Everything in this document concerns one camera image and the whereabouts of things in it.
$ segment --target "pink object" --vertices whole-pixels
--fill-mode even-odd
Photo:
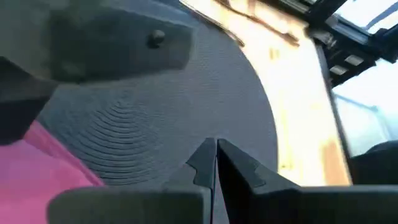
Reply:
[[[0,222],[43,224],[48,202],[99,180],[43,126],[34,121],[24,139],[0,146]]]

